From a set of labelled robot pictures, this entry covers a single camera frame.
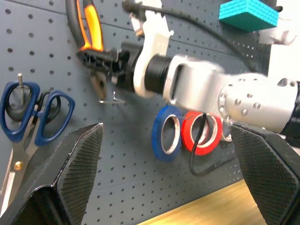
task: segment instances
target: screw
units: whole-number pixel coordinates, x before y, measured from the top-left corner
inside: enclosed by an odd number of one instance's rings
[[[241,102],[242,102],[242,101],[241,101],[240,99],[238,99],[238,98],[234,101],[235,105],[240,105]]]
[[[243,110],[242,110],[242,115],[243,115],[243,116],[246,116],[247,114],[248,114],[248,110],[247,110],[247,109],[243,109]]]
[[[253,105],[253,108],[255,108],[255,109],[259,109],[260,107],[261,107],[261,104],[258,102],[254,103],[254,105]]]
[[[21,170],[23,168],[23,162],[20,161],[16,162],[14,168],[17,171]]]

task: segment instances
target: teal block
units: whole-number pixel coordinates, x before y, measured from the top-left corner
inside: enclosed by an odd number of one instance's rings
[[[219,20],[245,31],[277,26],[279,13],[259,0],[233,0],[220,6]]]

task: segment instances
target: pegboard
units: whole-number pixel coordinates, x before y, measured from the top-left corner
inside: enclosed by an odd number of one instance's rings
[[[270,47],[258,44],[258,33],[244,33],[218,22],[218,8],[225,0],[164,0],[165,8],[198,17],[233,44],[240,46],[258,71],[267,74]],[[121,0],[96,0],[102,23],[105,48],[119,48],[122,41],[143,44],[133,32]],[[65,1],[0,0],[0,74],[2,92],[8,81],[22,73],[25,81],[38,83],[41,90],[57,89],[69,94],[76,107],[69,126],[61,135],[90,124],[104,123],[101,159],[95,185],[82,224],[137,224],[180,205],[228,186],[242,174],[238,160],[197,178],[188,169],[189,152],[182,149],[173,163],[155,159],[151,147],[151,129],[158,111],[165,105],[160,96],[143,99],[108,85],[108,100],[116,97],[126,104],[101,105],[89,80],[89,71],[76,58],[76,45],[68,28]],[[246,72],[244,64],[226,46],[183,21],[167,17],[175,34],[169,42],[169,56],[182,53],[219,63],[227,73]],[[62,106],[58,121],[67,112]],[[48,131],[55,129],[55,122]],[[170,142],[172,125],[165,132]],[[41,164],[59,142],[38,150],[32,169]],[[4,179],[11,143],[0,131],[0,180]],[[197,169],[204,169],[221,158],[234,154],[233,144],[220,144],[211,154],[197,157]]]

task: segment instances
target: metal hook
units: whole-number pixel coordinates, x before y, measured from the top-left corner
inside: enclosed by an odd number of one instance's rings
[[[99,100],[99,103],[101,103],[101,104],[125,104],[126,102],[121,99],[116,98],[116,92],[113,91],[113,101]]]

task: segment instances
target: wooden table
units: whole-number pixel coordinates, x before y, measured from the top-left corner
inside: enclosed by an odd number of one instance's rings
[[[140,225],[266,225],[242,180]]]

